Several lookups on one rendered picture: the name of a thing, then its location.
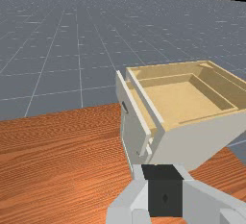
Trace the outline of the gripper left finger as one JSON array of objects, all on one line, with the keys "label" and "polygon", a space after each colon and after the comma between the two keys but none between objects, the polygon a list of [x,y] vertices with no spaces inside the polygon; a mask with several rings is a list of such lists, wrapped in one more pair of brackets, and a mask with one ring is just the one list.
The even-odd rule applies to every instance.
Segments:
[{"label": "gripper left finger", "polygon": [[148,181],[160,175],[161,165],[134,164],[133,179],[107,210],[106,224],[151,224],[148,212]]}]

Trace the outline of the pale cabinet drawer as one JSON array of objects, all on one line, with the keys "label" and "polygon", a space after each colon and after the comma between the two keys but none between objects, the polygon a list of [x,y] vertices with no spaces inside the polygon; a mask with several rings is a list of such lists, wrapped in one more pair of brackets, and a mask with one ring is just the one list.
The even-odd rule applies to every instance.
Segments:
[{"label": "pale cabinet drawer", "polygon": [[116,95],[121,106],[121,139],[130,159],[143,157],[151,137],[138,105],[123,76],[116,71]]}]

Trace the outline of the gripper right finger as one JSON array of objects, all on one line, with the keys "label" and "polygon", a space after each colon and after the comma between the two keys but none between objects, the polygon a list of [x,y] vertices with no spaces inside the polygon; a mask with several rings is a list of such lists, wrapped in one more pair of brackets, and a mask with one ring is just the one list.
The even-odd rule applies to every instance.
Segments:
[{"label": "gripper right finger", "polygon": [[246,203],[195,180],[180,164],[164,164],[162,213],[187,224],[246,224]]}]

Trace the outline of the pale cabinet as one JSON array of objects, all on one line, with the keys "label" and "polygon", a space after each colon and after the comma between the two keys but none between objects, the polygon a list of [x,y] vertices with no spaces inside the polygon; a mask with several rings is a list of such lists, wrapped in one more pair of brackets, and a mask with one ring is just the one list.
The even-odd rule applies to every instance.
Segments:
[{"label": "pale cabinet", "polygon": [[212,61],[128,67],[122,74],[151,131],[129,165],[193,170],[246,132],[246,81]]}]

